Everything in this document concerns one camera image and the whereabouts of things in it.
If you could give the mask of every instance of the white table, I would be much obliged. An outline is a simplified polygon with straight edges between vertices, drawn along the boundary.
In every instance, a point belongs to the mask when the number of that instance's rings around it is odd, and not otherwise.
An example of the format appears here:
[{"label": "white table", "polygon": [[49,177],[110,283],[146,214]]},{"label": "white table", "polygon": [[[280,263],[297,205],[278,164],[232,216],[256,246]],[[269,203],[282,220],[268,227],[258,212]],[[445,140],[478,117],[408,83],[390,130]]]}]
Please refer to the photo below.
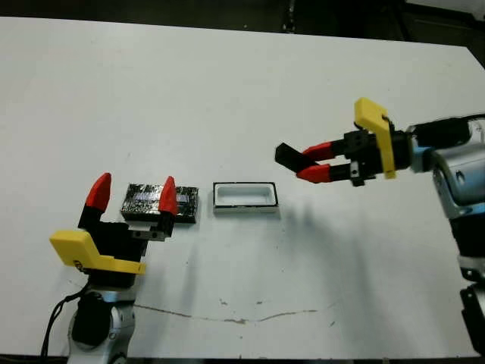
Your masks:
[{"label": "white table", "polygon": [[[131,356],[475,355],[429,174],[312,185],[273,162],[282,141],[341,138],[360,96],[398,128],[483,111],[467,49],[18,18],[0,18],[0,49],[0,352],[38,353],[84,283],[48,238],[110,171],[106,221],[129,182],[200,188],[197,225],[150,243],[136,300],[193,317],[137,308]],[[280,214],[214,216],[212,182],[236,180],[276,182]],[[67,355],[75,308],[50,354]]]}]

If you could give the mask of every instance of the open white container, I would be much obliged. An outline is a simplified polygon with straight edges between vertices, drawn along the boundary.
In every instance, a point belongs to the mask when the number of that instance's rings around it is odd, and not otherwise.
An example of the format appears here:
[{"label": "open white container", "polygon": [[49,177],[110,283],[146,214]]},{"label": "open white container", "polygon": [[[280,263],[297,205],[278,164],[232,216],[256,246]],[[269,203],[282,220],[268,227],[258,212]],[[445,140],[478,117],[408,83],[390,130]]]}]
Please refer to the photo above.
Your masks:
[{"label": "open white container", "polygon": [[214,182],[214,212],[276,212],[274,182]]}]

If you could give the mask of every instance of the wire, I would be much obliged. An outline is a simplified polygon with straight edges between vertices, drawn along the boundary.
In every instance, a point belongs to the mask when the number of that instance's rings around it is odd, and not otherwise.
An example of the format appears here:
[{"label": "wire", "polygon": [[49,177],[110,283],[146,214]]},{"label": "wire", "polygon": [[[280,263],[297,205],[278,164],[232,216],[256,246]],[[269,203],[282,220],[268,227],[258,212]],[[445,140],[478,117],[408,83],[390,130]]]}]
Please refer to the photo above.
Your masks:
[{"label": "wire", "polygon": [[463,121],[480,120],[480,119],[485,119],[485,114],[462,116],[460,119],[462,119]]},{"label": "wire", "polygon": [[54,309],[52,310],[51,317],[48,320],[47,328],[45,330],[44,341],[42,342],[42,349],[40,350],[40,358],[39,362],[41,364],[45,364],[47,362],[47,357],[49,353],[49,336],[51,335],[52,326],[54,324],[55,319],[61,314],[62,308],[66,302],[70,302],[75,300],[76,298],[81,297],[87,290],[88,283],[77,293],[71,294],[70,296],[66,296],[61,302],[55,305]]}]

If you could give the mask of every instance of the yellow plastic bracket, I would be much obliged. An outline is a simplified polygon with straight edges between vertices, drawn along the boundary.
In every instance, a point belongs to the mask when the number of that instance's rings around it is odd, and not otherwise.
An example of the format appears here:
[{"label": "yellow plastic bracket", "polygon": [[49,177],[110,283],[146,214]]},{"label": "yellow plastic bracket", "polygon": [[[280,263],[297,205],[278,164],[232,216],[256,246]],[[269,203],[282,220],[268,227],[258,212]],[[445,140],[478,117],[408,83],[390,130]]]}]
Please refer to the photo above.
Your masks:
[{"label": "yellow plastic bracket", "polygon": [[386,117],[387,110],[385,108],[365,97],[361,97],[355,102],[355,123],[376,135],[384,177],[396,178],[393,143],[389,122],[384,120]]},{"label": "yellow plastic bracket", "polygon": [[146,265],[102,256],[86,231],[57,231],[49,240],[65,265],[144,275]]}]

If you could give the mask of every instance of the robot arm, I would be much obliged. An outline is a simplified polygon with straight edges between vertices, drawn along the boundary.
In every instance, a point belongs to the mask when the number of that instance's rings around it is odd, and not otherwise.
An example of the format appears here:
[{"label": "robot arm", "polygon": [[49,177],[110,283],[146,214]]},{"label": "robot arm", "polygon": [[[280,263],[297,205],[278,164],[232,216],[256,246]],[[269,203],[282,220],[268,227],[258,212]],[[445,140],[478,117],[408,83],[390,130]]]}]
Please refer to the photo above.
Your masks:
[{"label": "robot arm", "polygon": [[[475,282],[461,291],[465,324],[474,349],[485,355],[485,114],[448,118],[395,130],[385,108],[361,98],[355,103],[355,126],[342,140],[325,142],[299,153],[282,143],[275,161],[313,183],[350,180],[363,186],[383,173],[432,171],[445,216],[460,256],[463,278]],[[344,165],[316,161],[344,155]]]},{"label": "robot arm", "polygon": [[[62,262],[89,276],[79,293],[58,304],[61,309],[65,302],[80,299],[69,326],[69,364],[127,361],[135,329],[135,278],[145,274],[146,268],[140,260],[149,240],[164,241],[172,236],[177,214],[173,177],[167,179],[161,191],[157,225],[150,231],[131,230],[124,222],[100,220],[108,206],[110,186],[109,173],[92,186],[78,224],[81,231],[57,231],[50,237]],[[60,309],[56,306],[49,320],[41,362],[47,362],[49,333]]]}]

